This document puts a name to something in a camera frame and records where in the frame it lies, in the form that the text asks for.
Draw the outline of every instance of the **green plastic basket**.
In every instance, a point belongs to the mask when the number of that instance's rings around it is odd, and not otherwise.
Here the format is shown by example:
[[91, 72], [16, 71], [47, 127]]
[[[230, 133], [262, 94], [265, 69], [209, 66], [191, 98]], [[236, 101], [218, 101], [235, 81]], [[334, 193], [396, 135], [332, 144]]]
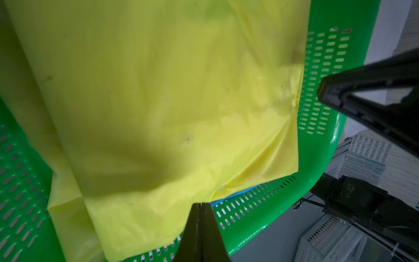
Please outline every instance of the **green plastic basket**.
[[[307, 193], [328, 165], [346, 117], [318, 102], [329, 74], [361, 66], [379, 0], [313, 0], [298, 113], [299, 171], [214, 207], [225, 247], [234, 254]], [[0, 261], [63, 262], [46, 210], [51, 169], [26, 140], [0, 101]], [[171, 261], [181, 236], [127, 262]]]

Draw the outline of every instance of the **white plastic basket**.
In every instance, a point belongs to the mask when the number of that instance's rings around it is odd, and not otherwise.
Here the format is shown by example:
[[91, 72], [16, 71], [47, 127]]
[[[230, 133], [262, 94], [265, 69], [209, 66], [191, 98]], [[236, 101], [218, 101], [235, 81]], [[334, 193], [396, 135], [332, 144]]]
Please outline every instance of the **white plastic basket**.
[[345, 261], [362, 237], [357, 228], [326, 214], [300, 238], [294, 262]]
[[367, 240], [368, 238], [366, 235], [361, 237], [361, 240], [359, 240], [358, 243], [355, 245], [354, 249], [349, 254], [345, 262], [359, 262], [362, 255], [362, 251], [364, 250], [364, 247], [367, 243]]

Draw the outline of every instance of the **yellow plastic bag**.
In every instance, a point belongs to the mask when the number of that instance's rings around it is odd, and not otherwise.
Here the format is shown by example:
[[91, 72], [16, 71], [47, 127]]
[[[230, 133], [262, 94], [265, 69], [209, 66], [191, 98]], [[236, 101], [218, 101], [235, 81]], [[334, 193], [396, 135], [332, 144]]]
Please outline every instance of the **yellow plastic bag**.
[[297, 171], [309, 1], [5, 2], [109, 262]]
[[81, 192], [19, 41], [0, 5], [0, 96], [53, 170], [48, 211], [67, 262], [105, 260]]

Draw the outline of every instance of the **floor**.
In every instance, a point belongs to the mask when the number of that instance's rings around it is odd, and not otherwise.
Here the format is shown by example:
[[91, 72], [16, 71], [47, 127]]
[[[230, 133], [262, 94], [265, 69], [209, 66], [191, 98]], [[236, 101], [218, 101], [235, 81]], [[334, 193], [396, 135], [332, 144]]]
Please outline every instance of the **floor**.
[[[413, 4], [412, 0], [382, 0], [365, 63], [379, 61], [390, 57], [393, 52], [397, 54], [419, 46], [419, 27], [415, 26], [417, 22], [419, 22], [419, 0], [413, 0]], [[379, 93], [374, 96], [385, 102], [388, 95]], [[347, 126], [348, 128], [345, 127], [347, 135], [344, 134], [344, 137], [353, 136], [365, 129], [351, 120]], [[315, 196], [311, 199], [320, 201]], [[297, 210], [291, 207], [236, 252], [231, 260], [233, 262], [293, 261], [301, 235], [323, 215], [321, 209], [307, 203], [303, 203]]]

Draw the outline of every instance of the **dark stain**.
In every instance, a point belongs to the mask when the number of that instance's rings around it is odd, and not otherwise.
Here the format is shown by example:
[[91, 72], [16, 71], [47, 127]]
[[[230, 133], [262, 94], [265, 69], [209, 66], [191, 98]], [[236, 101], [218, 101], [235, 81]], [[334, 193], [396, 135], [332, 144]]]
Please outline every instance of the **dark stain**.
[[41, 81], [42, 84], [45, 84], [53, 79], [52, 75], [47, 76], [44, 80]]

